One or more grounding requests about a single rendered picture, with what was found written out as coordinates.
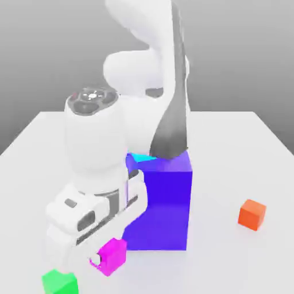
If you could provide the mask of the small orange cube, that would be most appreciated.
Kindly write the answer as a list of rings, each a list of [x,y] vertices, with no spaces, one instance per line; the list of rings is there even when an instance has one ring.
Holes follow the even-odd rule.
[[[265,205],[248,199],[240,208],[238,224],[257,231],[263,223],[265,213]]]

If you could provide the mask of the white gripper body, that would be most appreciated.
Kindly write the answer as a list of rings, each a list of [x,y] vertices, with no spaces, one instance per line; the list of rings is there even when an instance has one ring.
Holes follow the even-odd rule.
[[[104,193],[85,193],[72,183],[66,184],[46,207],[46,257],[59,272],[73,272],[75,262],[89,262],[109,240],[123,239],[125,229],[147,206],[148,193],[140,169],[129,172],[120,186]]]

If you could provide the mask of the small green cube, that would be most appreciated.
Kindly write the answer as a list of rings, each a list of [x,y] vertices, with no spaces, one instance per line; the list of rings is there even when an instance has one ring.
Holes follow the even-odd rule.
[[[79,294],[78,281],[73,273],[51,270],[41,279],[45,294]]]

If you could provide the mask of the small magenta cube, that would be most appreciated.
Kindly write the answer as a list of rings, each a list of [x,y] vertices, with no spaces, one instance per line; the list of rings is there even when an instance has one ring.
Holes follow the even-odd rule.
[[[126,261],[127,242],[123,239],[112,238],[98,251],[101,262],[99,266],[93,266],[105,276],[110,276]]]

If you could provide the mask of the small cyan cube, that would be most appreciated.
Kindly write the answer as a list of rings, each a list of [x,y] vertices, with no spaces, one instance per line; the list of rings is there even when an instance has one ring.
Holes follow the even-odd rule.
[[[157,157],[152,157],[144,154],[129,153],[129,155],[131,155],[137,163],[157,159]]]

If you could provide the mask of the large blue box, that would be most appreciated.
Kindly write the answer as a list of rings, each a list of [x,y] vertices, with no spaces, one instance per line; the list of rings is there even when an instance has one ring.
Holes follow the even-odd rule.
[[[128,154],[126,165],[143,171],[148,192],[146,211],[123,234],[128,251],[185,251],[193,175],[188,152],[139,163]]]

